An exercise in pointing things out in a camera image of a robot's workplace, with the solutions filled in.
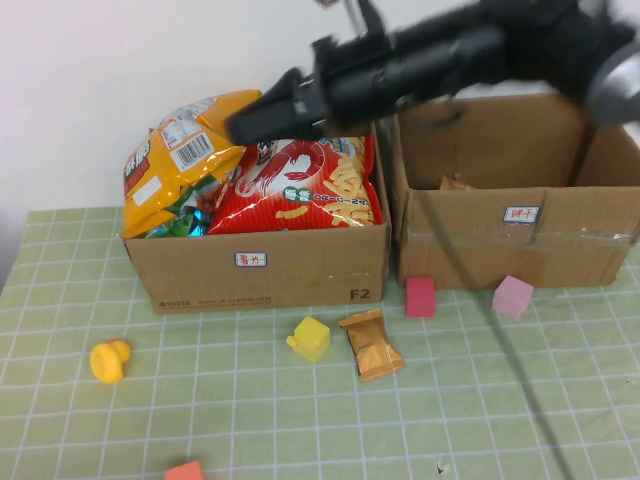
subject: barcode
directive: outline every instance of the barcode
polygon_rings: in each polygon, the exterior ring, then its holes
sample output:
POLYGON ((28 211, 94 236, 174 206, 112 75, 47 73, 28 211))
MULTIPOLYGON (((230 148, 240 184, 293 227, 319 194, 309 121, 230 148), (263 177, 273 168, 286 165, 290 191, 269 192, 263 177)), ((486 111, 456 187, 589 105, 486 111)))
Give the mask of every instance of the barcode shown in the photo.
POLYGON ((171 157, 181 172, 193 167, 213 152, 213 146, 205 134, 198 135, 189 143, 171 152, 171 157))

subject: yellow snack bag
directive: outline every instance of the yellow snack bag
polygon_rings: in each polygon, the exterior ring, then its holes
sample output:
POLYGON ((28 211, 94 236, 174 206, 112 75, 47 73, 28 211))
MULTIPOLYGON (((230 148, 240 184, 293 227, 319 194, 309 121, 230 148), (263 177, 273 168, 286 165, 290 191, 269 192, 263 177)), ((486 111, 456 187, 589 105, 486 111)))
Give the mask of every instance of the yellow snack bag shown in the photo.
POLYGON ((124 168, 124 231, 136 237, 175 215, 173 205, 185 188, 207 175, 222 182, 245 148, 234 146, 224 120, 261 96, 246 90, 205 98, 179 108, 153 130, 124 168))

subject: pink cube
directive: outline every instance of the pink cube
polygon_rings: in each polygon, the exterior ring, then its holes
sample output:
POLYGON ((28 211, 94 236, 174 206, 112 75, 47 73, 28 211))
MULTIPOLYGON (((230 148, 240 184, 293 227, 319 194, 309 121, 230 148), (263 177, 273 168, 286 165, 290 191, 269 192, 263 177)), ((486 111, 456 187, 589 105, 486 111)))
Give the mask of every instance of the pink cube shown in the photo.
POLYGON ((436 315, 436 288, 432 278, 407 279, 407 311, 409 318, 432 318, 436 315))
POLYGON ((493 294, 492 308, 513 320, 520 320, 529 307, 533 287, 528 283, 508 276, 493 294))

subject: cardboard box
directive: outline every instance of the cardboard box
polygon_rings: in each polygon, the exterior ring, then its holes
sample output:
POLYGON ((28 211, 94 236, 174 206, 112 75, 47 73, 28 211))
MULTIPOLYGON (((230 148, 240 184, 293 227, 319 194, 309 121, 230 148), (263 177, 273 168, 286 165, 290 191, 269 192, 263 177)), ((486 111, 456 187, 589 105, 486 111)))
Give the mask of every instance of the cardboard box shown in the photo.
POLYGON ((613 282, 640 235, 640 151, 554 95, 456 101, 400 115, 391 135, 399 278, 463 288, 444 233, 478 288, 613 282), (436 191, 441 175, 478 188, 436 191))
POLYGON ((185 313, 380 302, 391 215, 378 158, 371 180, 382 225, 125 240, 153 309, 185 313))

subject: green grid mat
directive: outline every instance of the green grid mat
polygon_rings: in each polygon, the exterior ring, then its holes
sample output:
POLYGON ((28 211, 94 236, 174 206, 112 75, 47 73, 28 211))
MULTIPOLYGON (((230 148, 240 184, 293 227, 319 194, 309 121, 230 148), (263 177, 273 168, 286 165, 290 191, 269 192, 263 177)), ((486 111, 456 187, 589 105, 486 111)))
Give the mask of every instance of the green grid mat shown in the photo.
MULTIPOLYGON (((391 279, 407 366, 362 384, 337 321, 363 308, 154 315, 121 215, 29 215, 0 296, 0 478, 161 479, 190 459, 209 480, 560 478, 468 293, 410 320, 391 279), (308 314, 332 330, 316 366, 284 342, 308 314), (112 337, 133 348, 115 388, 88 361, 112 337)), ((613 286, 539 290, 502 319, 577 480, 640 475, 639 280, 635 249, 613 286)))

